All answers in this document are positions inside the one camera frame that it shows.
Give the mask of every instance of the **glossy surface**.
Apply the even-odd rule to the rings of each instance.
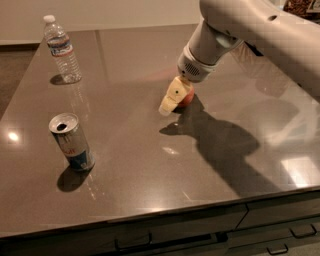
[[[195,26],[70,33],[83,78],[64,85],[43,42],[0,122],[0,236],[229,204],[320,184],[320,107],[245,46],[192,103],[161,99]],[[96,164],[77,174],[48,130],[75,113]]]

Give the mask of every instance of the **drawer handle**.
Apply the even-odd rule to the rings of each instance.
[[[277,251],[277,252],[271,252],[270,249],[267,247],[267,251],[270,255],[280,255],[280,254],[285,254],[289,251],[289,248],[286,244],[284,244],[284,249],[283,251]]]
[[[134,245],[134,246],[128,246],[128,247],[122,247],[121,248],[119,246],[118,239],[116,239],[114,241],[114,246],[115,246],[115,248],[116,248],[116,250],[118,252],[127,252],[127,251],[132,251],[132,250],[139,250],[139,249],[143,249],[143,248],[149,247],[151,244],[152,244],[152,234],[151,233],[148,234],[148,242],[145,243],[145,244],[139,244],[139,245]]]
[[[302,239],[302,238],[306,238],[306,237],[317,235],[317,233],[318,233],[317,229],[312,224],[310,226],[312,228],[312,231],[310,233],[307,233],[307,234],[296,235],[291,228],[290,228],[290,232],[294,236],[294,238],[296,238],[296,239]]]

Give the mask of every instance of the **bottle label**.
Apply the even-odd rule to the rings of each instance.
[[[48,41],[48,46],[53,57],[63,57],[73,51],[73,47],[68,36],[54,37]]]

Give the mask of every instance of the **aluminum can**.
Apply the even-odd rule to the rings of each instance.
[[[62,113],[51,119],[49,130],[67,158],[71,169],[88,171],[94,166],[94,158],[75,114]]]

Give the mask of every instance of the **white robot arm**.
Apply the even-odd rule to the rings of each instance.
[[[203,19],[178,60],[183,77],[203,81],[243,40],[312,97],[320,96],[320,25],[283,12],[269,0],[200,0],[200,10]]]

